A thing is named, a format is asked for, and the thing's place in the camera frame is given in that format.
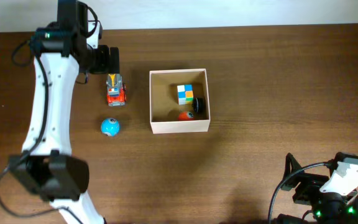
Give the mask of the red toy fire truck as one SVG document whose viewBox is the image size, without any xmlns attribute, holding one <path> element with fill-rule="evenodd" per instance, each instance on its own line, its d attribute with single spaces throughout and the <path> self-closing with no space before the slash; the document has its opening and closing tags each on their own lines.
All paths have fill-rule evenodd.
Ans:
<svg viewBox="0 0 358 224">
<path fill-rule="evenodd" d="M 122 81 L 119 73 L 107 75 L 106 89 L 107 102 L 109 106 L 123 106 L 126 103 L 126 84 Z"/>
</svg>

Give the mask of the multicoloured puzzle cube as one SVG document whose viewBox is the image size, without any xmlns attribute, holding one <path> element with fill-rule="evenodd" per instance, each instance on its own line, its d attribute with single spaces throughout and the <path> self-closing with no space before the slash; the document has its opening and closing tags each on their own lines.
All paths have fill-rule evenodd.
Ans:
<svg viewBox="0 0 358 224">
<path fill-rule="evenodd" d="M 193 102 L 193 87 L 191 84 L 178 85 L 177 86 L 177 97 L 179 105 L 189 105 Z"/>
</svg>

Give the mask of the orange toy ball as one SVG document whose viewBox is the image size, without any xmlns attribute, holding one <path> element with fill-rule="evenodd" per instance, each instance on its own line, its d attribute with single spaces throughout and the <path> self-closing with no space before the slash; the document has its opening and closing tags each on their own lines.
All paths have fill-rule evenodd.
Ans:
<svg viewBox="0 0 358 224">
<path fill-rule="evenodd" d="M 190 111 L 184 111 L 178 115 L 179 121 L 193 121 L 194 119 L 194 114 Z"/>
</svg>

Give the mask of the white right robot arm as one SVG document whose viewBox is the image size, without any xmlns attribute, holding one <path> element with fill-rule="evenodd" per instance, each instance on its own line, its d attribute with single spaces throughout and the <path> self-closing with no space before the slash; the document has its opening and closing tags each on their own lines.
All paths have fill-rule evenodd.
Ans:
<svg viewBox="0 0 358 224">
<path fill-rule="evenodd" d="M 269 223 L 306 223 L 312 214 L 317 223 L 358 223 L 358 156 L 338 152 L 334 159 L 302 167 L 288 153 L 282 181 L 270 201 Z M 279 214 L 273 218 L 273 206 L 279 190 L 295 189 L 293 203 L 308 205 L 302 218 Z"/>
</svg>

